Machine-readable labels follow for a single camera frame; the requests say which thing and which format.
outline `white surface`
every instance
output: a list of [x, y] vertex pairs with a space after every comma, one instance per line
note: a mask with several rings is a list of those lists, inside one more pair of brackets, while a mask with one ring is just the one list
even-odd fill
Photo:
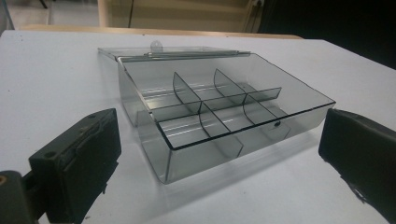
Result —
[[396, 72], [321, 40], [5, 31], [0, 39], [0, 170], [92, 112], [117, 108], [120, 165], [84, 223], [387, 223], [318, 155], [322, 130], [170, 185], [152, 172], [120, 102], [116, 63], [98, 47], [251, 50], [356, 112], [396, 130]]

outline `clear plastic box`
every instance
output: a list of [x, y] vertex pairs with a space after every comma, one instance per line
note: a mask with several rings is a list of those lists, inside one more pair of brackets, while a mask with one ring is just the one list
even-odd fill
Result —
[[99, 49], [164, 184], [317, 127], [335, 101], [246, 51]]

